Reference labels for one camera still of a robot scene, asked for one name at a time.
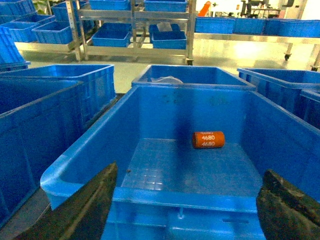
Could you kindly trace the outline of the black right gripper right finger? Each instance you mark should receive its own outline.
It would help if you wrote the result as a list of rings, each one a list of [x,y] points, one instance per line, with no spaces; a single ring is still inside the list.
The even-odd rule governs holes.
[[[267,240],[320,238],[320,203],[272,169],[263,175],[256,208]]]

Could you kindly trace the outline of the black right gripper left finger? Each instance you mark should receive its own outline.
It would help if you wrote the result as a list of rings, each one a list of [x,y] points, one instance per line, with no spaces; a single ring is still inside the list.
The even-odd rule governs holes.
[[[46,209],[16,240],[99,240],[116,187],[115,162],[101,170],[54,210]]]

